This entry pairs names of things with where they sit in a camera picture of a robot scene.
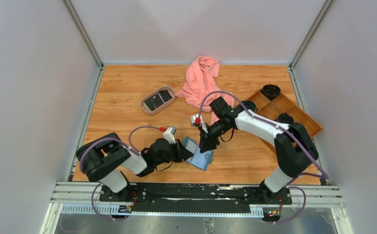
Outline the blue leather card holder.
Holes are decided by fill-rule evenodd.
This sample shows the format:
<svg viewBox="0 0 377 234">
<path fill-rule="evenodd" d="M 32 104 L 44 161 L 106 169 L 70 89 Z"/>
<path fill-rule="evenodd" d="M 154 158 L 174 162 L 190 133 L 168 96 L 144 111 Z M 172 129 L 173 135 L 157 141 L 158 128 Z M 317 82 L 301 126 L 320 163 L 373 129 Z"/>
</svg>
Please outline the blue leather card holder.
<svg viewBox="0 0 377 234">
<path fill-rule="evenodd" d="M 186 162 L 202 171 L 206 171 L 209 164 L 213 161 L 214 152 L 206 151 L 201 153 L 199 145 L 188 136 L 185 137 L 182 144 L 193 154 L 193 156 L 188 158 Z"/>
</svg>

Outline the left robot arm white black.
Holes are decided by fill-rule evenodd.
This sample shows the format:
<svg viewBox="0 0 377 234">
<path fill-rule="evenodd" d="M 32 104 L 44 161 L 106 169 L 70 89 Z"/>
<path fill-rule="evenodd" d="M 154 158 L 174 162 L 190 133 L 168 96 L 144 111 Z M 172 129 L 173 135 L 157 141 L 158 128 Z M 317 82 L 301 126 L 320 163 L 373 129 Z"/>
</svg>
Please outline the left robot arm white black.
<svg viewBox="0 0 377 234">
<path fill-rule="evenodd" d="M 173 143 L 158 138 L 141 152 L 121 141 L 116 133 L 110 133 L 87 143 L 75 152 L 80 171 L 90 182 L 107 186 L 118 201 L 126 201 L 131 195 L 126 176 L 117 170 L 121 166 L 138 177 L 145 177 L 163 163 L 180 163 L 194 155 L 179 139 Z"/>
</svg>

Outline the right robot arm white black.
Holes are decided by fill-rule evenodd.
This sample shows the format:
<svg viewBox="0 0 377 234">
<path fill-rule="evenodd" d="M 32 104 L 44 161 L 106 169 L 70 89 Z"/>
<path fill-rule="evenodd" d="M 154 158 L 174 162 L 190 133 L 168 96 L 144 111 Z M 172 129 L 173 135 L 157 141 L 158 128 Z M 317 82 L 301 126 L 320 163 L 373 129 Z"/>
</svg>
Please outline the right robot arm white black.
<svg viewBox="0 0 377 234">
<path fill-rule="evenodd" d="M 219 138 L 229 130 L 251 133 L 274 146 L 278 165 L 260 183 L 260 197 L 265 203 L 273 203 L 279 192 L 301 175 L 310 165 L 317 164 L 318 151 L 304 125 L 276 122 L 262 117 L 243 102 L 231 107 L 222 97 L 211 102 L 218 120 L 209 125 L 200 113 L 190 117 L 193 126 L 200 131 L 200 151 L 211 151 L 219 146 Z"/>
</svg>

